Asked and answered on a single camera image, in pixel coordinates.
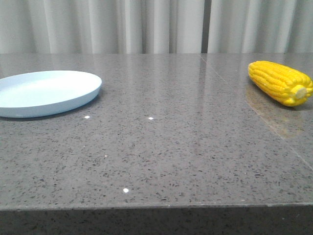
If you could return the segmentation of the grey pleated curtain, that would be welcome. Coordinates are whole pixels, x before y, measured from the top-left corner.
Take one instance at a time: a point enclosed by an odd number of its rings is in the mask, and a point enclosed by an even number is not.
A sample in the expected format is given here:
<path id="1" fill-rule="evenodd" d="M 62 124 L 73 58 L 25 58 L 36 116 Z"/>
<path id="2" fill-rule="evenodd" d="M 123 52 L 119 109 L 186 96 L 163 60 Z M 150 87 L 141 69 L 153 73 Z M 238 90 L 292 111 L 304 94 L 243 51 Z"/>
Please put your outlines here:
<path id="1" fill-rule="evenodd" d="M 312 52 L 310 0 L 3 0 L 1 53 Z"/>

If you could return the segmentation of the yellow toy corn cob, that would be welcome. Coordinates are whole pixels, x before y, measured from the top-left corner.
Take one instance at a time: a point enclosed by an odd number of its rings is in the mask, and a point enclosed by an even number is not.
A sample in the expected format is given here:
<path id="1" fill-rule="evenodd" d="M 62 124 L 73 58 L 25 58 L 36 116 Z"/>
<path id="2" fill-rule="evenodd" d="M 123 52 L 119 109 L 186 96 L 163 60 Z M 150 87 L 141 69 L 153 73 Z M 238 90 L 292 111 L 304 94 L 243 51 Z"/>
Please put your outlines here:
<path id="1" fill-rule="evenodd" d="M 313 94 L 308 75 L 282 64 L 255 61 L 248 65 L 248 74 L 263 92 L 284 106 L 301 105 Z"/>

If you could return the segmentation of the light blue round plate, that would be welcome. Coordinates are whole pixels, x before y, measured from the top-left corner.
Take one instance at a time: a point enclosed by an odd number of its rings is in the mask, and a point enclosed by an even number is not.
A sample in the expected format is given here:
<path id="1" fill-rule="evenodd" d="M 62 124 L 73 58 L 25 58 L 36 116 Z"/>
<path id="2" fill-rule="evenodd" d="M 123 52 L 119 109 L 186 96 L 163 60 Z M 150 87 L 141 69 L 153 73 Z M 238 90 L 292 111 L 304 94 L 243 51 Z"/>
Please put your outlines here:
<path id="1" fill-rule="evenodd" d="M 0 115 L 35 118 L 67 112 L 92 101 L 102 80 L 95 74 L 51 70 L 24 73 L 0 80 Z"/>

